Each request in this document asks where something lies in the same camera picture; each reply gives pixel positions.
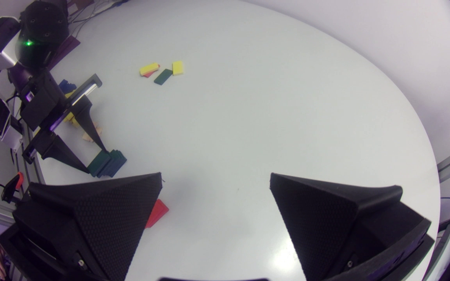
block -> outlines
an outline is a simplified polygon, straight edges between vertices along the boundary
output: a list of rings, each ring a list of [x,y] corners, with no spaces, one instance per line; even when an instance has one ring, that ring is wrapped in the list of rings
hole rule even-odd
[[[164,205],[161,199],[157,199],[157,201],[155,201],[154,208],[152,208],[152,212],[150,213],[150,217],[148,217],[145,228],[151,228],[168,211],[169,208]]]
[[[92,176],[97,176],[98,173],[109,163],[111,156],[106,151],[100,151],[93,161],[88,165],[88,171]]]
[[[70,96],[72,96],[72,94],[74,94],[75,90],[71,91],[70,93],[66,94],[66,98],[70,98]]]
[[[64,118],[64,120],[62,120],[62,122],[71,122],[72,118],[74,118],[74,114],[72,114],[72,112],[69,112],[69,114],[67,114],[67,116]]]
[[[118,166],[117,163],[120,160],[119,153],[116,150],[112,150],[109,154],[111,156],[111,161],[107,163],[100,176],[111,176],[113,171],[116,171],[116,167]]]
[[[157,70],[151,71],[151,72],[149,72],[149,73],[147,73],[147,74],[144,74],[143,77],[149,78],[149,77],[150,77],[152,74],[154,74],[154,72],[156,72],[156,71],[157,71]]]
[[[77,122],[77,120],[76,120],[75,118],[72,118],[72,119],[70,120],[70,122],[72,122],[72,125],[73,125],[74,127],[76,127],[76,128],[79,128],[79,127],[80,127],[79,123]]]
[[[62,92],[70,92],[75,90],[77,87],[75,86],[75,84],[69,83],[67,80],[62,80],[62,82],[60,82],[59,84],[59,88]]]
[[[184,63],[179,60],[173,62],[173,76],[182,75],[184,73]]]
[[[166,80],[168,80],[168,78],[173,75],[173,71],[169,70],[169,69],[165,69],[161,72],[161,74],[159,74],[159,76],[154,80],[154,83],[162,85],[164,84],[164,82],[166,82]]]
[[[159,69],[159,64],[156,64],[155,62],[153,64],[149,64],[148,66],[144,66],[140,69],[140,75],[145,75],[149,72],[156,71]]]
[[[111,173],[109,174],[109,176],[114,177],[117,172],[119,171],[119,169],[121,169],[121,167],[126,163],[127,159],[125,158],[125,156],[123,155],[123,153],[121,153],[121,151],[116,151],[116,158],[117,161],[114,163],[114,167],[113,170],[111,171]]]
[[[99,137],[102,135],[102,131],[103,131],[102,127],[96,128],[96,132],[98,133]],[[86,132],[84,132],[84,134],[82,134],[82,139],[84,139],[87,142],[93,142],[93,139],[91,137],[89,137],[89,135]]]

white wall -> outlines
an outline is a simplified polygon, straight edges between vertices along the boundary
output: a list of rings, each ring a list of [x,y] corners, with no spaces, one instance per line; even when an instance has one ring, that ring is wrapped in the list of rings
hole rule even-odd
[[[449,0],[245,0],[330,34],[380,68],[418,113],[437,162],[450,155]],[[450,180],[441,184],[450,196]],[[450,201],[441,205],[441,221]]]

dark green block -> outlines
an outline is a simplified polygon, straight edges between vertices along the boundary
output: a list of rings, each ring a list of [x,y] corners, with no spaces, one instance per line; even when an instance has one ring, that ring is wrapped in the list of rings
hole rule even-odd
[[[173,71],[169,70],[169,69],[165,69],[162,71],[161,74],[159,74],[159,76],[154,80],[154,83],[162,85],[164,84],[164,82],[166,82],[166,80],[168,80],[168,78],[173,75]]]
[[[105,165],[111,160],[106,151],[100,151],[93,161],[88,165],[88,171],[92,176],[98,175]]]

yellow block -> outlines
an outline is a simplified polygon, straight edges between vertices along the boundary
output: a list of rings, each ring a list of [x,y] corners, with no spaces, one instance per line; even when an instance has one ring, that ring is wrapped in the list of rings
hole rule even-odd
[[[184,63],[181,60],[173,62],[173,76],[180,75],[183,73],[184,73]]]
[[[79,123],[77,122],[77,120],[75,118],[72,118],[71,122],[74,127],[76,127],[76,128],[80,127]]]
[[[63,122],[69,122],[72,120],[72,118],[74,118],[74,114],[72,114],[72,112],[69,112],[69,114],[67,114],[67,116],[64,118]]]
[[[66,94],[66,98],[69,98],[70,96],[72,96],[72,94],[74,94],[75,90],[71,91],[70,93]]]
[[[140,69],[140,75],[145,75],[149,72],[152,71],[156,71],[159,69],[159,64],[157,64],[156,62],[154,62],[153,64],[149,64],[148,66],[144,66],[143,68]]]

white table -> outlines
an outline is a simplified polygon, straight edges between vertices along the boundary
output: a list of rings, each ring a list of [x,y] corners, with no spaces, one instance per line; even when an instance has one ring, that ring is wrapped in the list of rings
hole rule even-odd
[[[427,134],[400,90],[349,47],[293,18],[236,1],[131,1],[87,23],[52,74],[81,84],[116,178],[162,172],[170,211],[141,238],[127,281],[305,280],[269,189],[270,173],[349,185],[401,185],[402,201],[439,219]],[[162,86],[158,62],[186,73]],[[100,149],[68,124],[57,132],[85,163]],[[47,184],[97,180],[40,160]],[[420,280],[432,250],[409,276]]]

